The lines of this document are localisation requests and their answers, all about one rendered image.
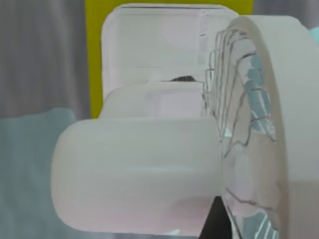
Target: yellow board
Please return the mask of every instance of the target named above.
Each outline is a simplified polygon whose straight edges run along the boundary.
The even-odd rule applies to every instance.
[[[220,4],[239,14],[251,14],[253,0],[85,0],[91,116],[97,118],[103,106],[100,39],[107,15],[126,3]]]

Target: gray background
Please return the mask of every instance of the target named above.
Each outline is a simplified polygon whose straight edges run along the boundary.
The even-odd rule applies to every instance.
[[[318,12],[318,0],[254,5],[256,14],[292,15],[308,28],[319,25]],[[147,237],[80,232],[55,214],[55,142],[89,116],[84,0],[0,0],[0,239]]]

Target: yellow surface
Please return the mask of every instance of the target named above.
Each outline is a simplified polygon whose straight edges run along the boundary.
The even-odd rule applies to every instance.
[[[251,14],[253,0],[85,0],[91,116],[97,118],[103,105],[100,39],[106,16],[125,3],[220,4],[239,14]]]

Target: white fan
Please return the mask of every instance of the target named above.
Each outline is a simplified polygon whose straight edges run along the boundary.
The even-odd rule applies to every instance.
[[[319,235],[319,52],[296,19],[130,4],[106,20],[102,51],[101,115],[53,156],[61,220],[198,236],[221,195],[240,239]]]

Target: yellow edge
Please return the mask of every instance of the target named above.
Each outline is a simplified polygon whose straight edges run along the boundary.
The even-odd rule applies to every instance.
[[[253,0],[138,0],[137,3],[220,4],[239,14],[251,14]],[[91,116],[97,118],[103,106],[100,39],[106,16],[117,6],[134,3],[127,0],[85,0],[87,52]]]

